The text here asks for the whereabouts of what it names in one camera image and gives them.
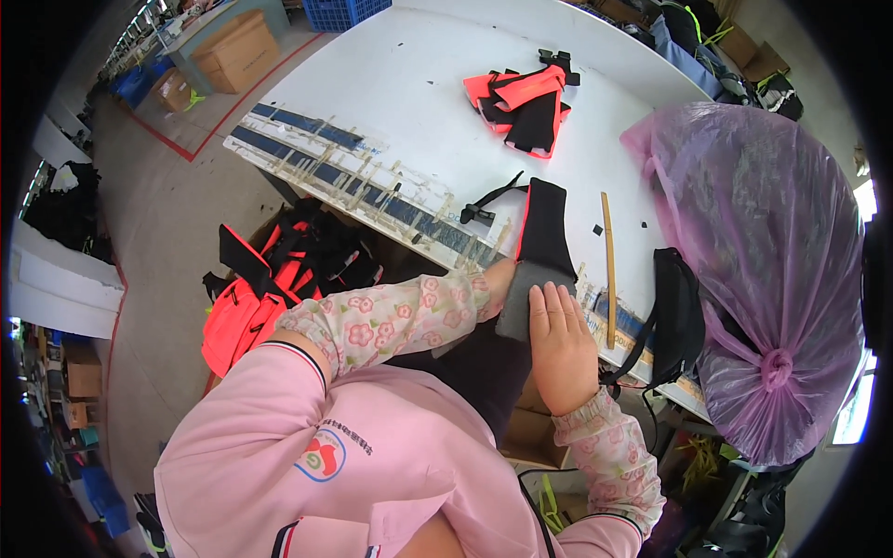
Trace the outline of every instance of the logo on shirt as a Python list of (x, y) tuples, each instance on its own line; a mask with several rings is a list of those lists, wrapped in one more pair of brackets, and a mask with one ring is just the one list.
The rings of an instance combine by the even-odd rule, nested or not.
[(338, 475), (346, 458), (347, 450), (341, 438), (332, 430), (319, 429), (295, 467), (316, 482), (326, 482)]

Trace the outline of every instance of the fabric pile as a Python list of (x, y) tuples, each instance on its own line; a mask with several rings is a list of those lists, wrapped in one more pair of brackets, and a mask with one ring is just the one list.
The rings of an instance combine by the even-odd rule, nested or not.
[(286, 309), (306, 298), (372, 287), (383, 272), (363, 242), (362, 230), (324, 212), (312, 198), (280, 210), (271, 229), (256, 234), (262, 246), (257, 249), (226, 225), (219, 232), (220, 262), (234, 276), (207, 273), (202, 278), (213, 301), (202, 355), (221, 378), (272, 334)]
[(71, 250), (91, 255), (106, 263), (112, 261), (112, 241), (99, 233), (97, 197), (102, 178), (88, 162), (68, 161), (62, 166), (72, 187), (39, 192), (22, 220)]
[(561, 122), (571, 112), (562, 103), (564, 86), (578, 86), (579, 73), (571, 71), (571, 55), (539, 50), (541, 70), (520, 74), (496, 71), (463, 80), (468, 99), (487, 126), (505, 134), (512, 149), (551, 159)]

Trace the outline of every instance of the black buckle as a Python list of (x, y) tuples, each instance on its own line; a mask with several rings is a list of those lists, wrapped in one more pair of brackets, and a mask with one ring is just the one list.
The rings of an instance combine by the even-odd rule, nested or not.
[(475, 204), (466, 204), (465, 209), (459, 214), (459, 222), (463, 225), (474, 219), (475, 221), (484, 223), (488, 227), (493, 226), (493, 220), (496, 218), (494, 212), (486, 212)]
[(579, 73), (571, 71), (571, 53), (560, 50), (557, 54), (553, 54), (551, 50), (540, 48), (539, 62), (546, 66), (558, 66), (564, 70), (564, 85), (576, 87), (580, 84)]

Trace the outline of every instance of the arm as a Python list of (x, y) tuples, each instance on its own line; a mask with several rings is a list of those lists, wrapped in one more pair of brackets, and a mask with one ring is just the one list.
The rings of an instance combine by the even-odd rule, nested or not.
[(587, 476), (588, 510), (595, 514), (557, 540), (568, 556), (592, 555), (593, 546), (611, 555), (635, 555), (666, 501), (657, 461), (645, 448), (638, 422), (598, 385), (598, 345), (566, 287), (546, 283), (530, 290), (530, 348), (531, 373), (554, 415), (555, 443), (571, 447)]
[(635, 418), (601, 389), (576, 411), (553, 417), (555, 443), (570, 446), (589, 486), (588, 511), (632, 521), (643, 540), (661, 517), (657, 460), (648, 453)]
[(271, 340), (301, 346), (320, 363), (327, 382), (396, 354), (442, 346), (498, 312), (490, 283), (506, 282), (504, 272), (497, 278), (494, 271), (507, 265), (304, 300), (282, 314)]

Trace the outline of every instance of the pink plastic bag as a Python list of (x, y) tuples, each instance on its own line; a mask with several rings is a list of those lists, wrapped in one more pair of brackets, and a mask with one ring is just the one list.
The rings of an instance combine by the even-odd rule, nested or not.
[(621, 142), (701, 281), (711, 421), (751, 464), (794, 462), (828, 431), (863, 351), (864, 228), (847, 179), (795, 122), (731, 104), (658, 110)]

